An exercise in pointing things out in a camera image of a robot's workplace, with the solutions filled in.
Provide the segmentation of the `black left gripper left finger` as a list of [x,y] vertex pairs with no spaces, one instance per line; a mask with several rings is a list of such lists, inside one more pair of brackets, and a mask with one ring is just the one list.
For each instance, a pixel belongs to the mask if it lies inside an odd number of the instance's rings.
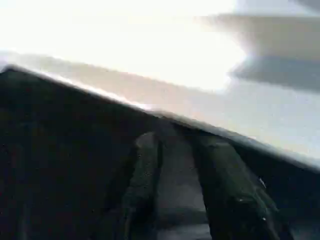
[[156,198],[163,164],[163,144],[154,132],[133,142],[127,186],[117,206],[114,240],[156,238]]

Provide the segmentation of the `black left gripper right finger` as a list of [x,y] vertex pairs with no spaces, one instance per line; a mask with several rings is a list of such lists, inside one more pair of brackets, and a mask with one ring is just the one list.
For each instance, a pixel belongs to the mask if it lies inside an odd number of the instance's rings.
[[286,224],[266,187],[228,142],[192,138],[192,153],[214,240],[284,240]]

